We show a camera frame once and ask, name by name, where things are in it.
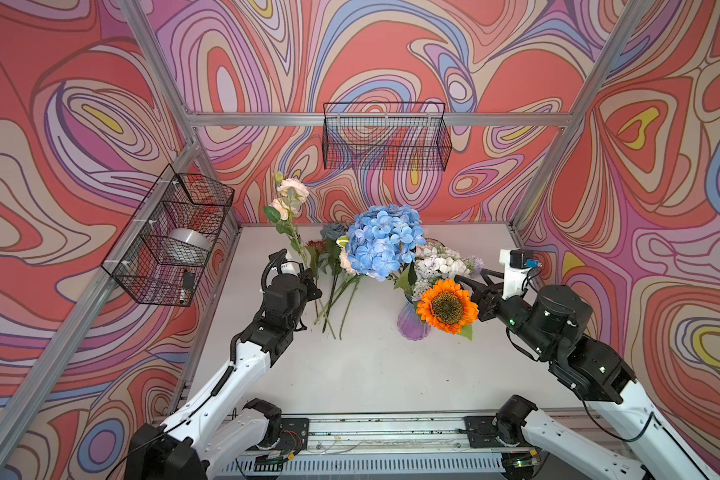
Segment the orange flower green leaves stem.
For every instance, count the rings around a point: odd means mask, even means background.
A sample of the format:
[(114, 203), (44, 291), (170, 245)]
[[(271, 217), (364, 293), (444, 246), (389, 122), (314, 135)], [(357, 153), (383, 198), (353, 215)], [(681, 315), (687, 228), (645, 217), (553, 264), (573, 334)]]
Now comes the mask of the orange flower green leaves stem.
[(470, 293), (453, 279), (437, 281), (416, 303), (416, 314), (432, 328), (473, 338), (472, 325), (478, 320), (478, 306)]

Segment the pastel mixed flower bouquet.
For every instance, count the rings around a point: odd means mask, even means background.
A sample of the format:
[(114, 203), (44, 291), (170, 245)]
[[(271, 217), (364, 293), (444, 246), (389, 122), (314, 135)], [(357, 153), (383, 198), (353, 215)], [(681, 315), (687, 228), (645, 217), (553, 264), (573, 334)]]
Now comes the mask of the pastel mixed flower bouquet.
[(439, 241), (430, 240), (416, 249), (412, 284), (412, 300), (418, 301), (423, 293), (441, 280), (454, 280), (457, 275), (477, 278), (484, 267), (475, 256), (462, 256)]

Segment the purple ribbed glass vase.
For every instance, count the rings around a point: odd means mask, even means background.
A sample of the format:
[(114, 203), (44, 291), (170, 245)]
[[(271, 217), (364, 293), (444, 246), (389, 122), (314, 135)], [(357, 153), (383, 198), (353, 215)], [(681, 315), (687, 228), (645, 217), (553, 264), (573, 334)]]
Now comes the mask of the purple ribbed glass vase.
[(416, 303), (407, 299), (397, 318), (399, 333), (407, 340), (420, 341), (425, 339), (431, 331), (431, 326), (423, 321), (416, 312)]

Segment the blue hydrangea flower stem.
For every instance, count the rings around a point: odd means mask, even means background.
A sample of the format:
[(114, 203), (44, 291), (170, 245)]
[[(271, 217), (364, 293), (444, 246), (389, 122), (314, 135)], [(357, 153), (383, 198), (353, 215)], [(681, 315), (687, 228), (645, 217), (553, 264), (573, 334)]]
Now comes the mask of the blue hydrangea flower stem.
[(385, 281), (413, 263), (417, 248), (426, 241), (419, 212), (409, 205), (390, 204), (356, 215), (336, 243), (347, 273)]

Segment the peach rose bud stem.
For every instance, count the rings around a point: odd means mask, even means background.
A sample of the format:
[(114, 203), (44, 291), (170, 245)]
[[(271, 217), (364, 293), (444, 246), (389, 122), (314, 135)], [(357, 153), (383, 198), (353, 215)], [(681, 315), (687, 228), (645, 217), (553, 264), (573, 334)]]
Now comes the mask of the peach rose bud stem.
[(282, 172), (275, 174), (274, 187), (275, 196), (270, 204), (264, 207), (265, 217), (275, 226), (278, 233), (287, 236), (292, 249), (304, 264), (308, 264), (310, 255), (295, 221), (307, 202), (310, 192), (300, 180), (286, 178)]

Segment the teal succulent flower bunch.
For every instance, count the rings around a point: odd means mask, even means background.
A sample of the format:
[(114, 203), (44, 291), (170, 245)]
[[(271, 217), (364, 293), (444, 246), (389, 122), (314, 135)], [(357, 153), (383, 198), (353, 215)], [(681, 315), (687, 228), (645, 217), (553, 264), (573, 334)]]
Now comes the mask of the teal succulent flower bunch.
[(348, 226), (344, 223), (326, 223), (321, 229), (321, 238), (325, 242), (336, 242), (339, 238), (345, 236)]

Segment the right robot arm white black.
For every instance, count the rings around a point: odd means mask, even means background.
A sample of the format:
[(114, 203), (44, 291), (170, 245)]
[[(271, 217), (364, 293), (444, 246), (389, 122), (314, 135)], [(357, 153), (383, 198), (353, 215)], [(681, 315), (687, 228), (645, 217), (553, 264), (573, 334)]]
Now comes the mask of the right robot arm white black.
[(549, 373), (574, 394), (591, 420), (603, 418), (601, 430), (625, 444), (624, 457), (557, 424), (535, 403), (520, 395), (505, 402), (494, 418), (494, 431), (506, 443), (539, 447), (581, 473), (597, 479), (716, 479), (711, 468), (660, 412), (634, 370), (608, 344), (586, 335), (592, 308), (570, 287), (547, 285), (533, 303), (512, 280), (523, 270), (506, 268), (500, 283), (457, 277), (478, 307), (480, 321), (497, 319), (517, 349), (544, 363)]

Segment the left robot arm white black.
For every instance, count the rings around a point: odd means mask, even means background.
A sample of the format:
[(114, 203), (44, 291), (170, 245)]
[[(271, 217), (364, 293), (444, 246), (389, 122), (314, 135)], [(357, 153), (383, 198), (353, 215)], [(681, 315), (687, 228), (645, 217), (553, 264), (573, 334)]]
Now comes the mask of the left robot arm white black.
[(281, 249), (260, 278), (261, 304), (236, 334), (227, 361), (159, 425), (142, 425), (123, 458), (127, 479), (213, 479), (248, 450), (285, 463), (304, 450), (303, 433), (287, 429), (274, 404), (245, 393), (305, 330), (308, 303), (322, 295), (311, 269)]

